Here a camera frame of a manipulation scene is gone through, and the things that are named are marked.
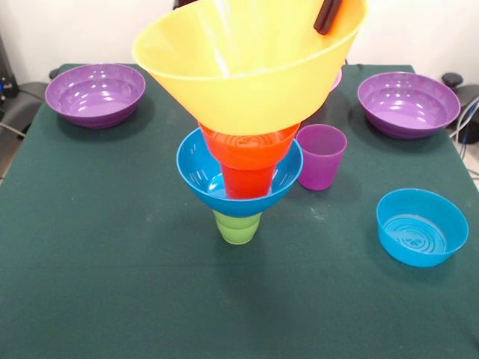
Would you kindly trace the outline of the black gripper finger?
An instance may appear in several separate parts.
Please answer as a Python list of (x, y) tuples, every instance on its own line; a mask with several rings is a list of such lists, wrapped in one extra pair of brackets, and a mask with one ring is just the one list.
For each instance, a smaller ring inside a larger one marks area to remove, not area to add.
[(324, 0), (314, 22), (314, 29), (321, 35), (329, 33), (341, 7), (341, 0)]

